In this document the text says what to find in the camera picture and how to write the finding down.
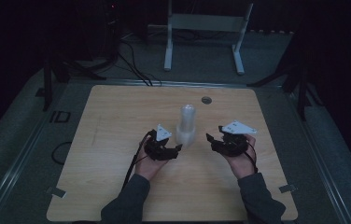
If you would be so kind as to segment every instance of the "tape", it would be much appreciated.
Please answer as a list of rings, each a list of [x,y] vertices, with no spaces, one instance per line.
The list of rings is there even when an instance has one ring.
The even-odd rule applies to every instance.
[[[283,187],[280,187],[280,192],[281,193],[285,193],[285,192],[293,192],[295,190],[297,190],[298,188],[293,186],[293,185],[285,185]]]
[[[57,189],[57,188],[53,188],[53,187],[49,187],[47,189],[47,194],[55,195],[59,198],[64,198],[66,193],[67,192],[65,192],[62,189]]]

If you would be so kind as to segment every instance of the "person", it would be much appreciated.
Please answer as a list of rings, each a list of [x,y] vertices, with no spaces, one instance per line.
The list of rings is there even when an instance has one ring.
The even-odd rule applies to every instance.
[[[246,134],[249,147],[246,154],[237,157],[222,155],[231,166],[237,178],[242,200],[245,204],[248,223],[281,223],[286,207],[272,199],[261,173],[257,173],[255,161],[256,139]],[[141,223],[143,205],[149,193],[149,182],[168,161],[154,161],[144,150],[138,154],[138,163],[132,178],[119,196],[106,205],[102,211],[101,223]]]

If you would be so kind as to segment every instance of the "person's right hand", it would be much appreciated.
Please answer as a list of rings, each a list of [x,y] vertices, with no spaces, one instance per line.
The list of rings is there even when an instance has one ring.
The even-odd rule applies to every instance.
[[[246,153],[254,160],[257,160],[257,155],[254,150],[255,146],[255,138],[251,135],[245,134],[245,137],[249,143],[248,149]],[[237,179],[246,177],[248,175],[255,174],[255,166],[252,161],[248,158],[248,156],[243,153],[237,157],[223,157],[227,160],[228,164],[231,166],[233,174],[236,176]]]

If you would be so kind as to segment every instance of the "long sleeve shirt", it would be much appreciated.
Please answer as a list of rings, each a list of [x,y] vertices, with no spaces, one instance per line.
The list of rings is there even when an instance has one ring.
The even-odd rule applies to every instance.
[[[286,207],[272,199],[261,173],[238,179],[237,183],[250,224],[281,223],[281,216]],[[134,174],[118,198],[103,208],[102,223],[141,223],[143,205],[148,193],[149,181]]]

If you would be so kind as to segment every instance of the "forearm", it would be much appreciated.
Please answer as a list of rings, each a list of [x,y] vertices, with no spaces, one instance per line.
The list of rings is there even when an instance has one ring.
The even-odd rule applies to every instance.
[[[148,193],[149,181],[133,175],[118,198],[102,209],[102,223],[141,223]]]
[[[243,202],[252,223],[281,223],[281,216],[286,207],[272,199],[261,173],[249,175],[237,180]]]

